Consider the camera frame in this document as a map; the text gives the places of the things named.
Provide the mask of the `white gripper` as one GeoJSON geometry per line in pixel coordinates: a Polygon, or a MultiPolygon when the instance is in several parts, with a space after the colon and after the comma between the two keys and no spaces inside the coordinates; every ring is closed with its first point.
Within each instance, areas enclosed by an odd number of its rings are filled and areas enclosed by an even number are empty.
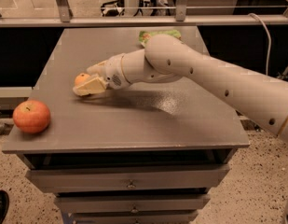
{"type": "Polygon", "coordinates": [[[107,86],[114,90],[127,88],[130,83],[123,73],[123,57],[124,53],[118,54],[107,61],[102,61],[88,67],[87,73],[89,74],[89,78],[77,86],[74,85],[73,92],[77,96],[87,96],[103,93],[106,91],[107,86]]]}

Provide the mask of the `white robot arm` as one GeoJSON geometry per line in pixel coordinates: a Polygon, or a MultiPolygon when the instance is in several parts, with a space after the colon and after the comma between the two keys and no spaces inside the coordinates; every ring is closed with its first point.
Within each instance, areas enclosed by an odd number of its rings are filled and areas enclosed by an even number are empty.
{"type": "Polygon", "coordinates": [[[143,49],[94,64],[73,92],[85,96],[182,77],[288,144],[288,82],[201,54],[172,35],[154,35],[143,49]]]}

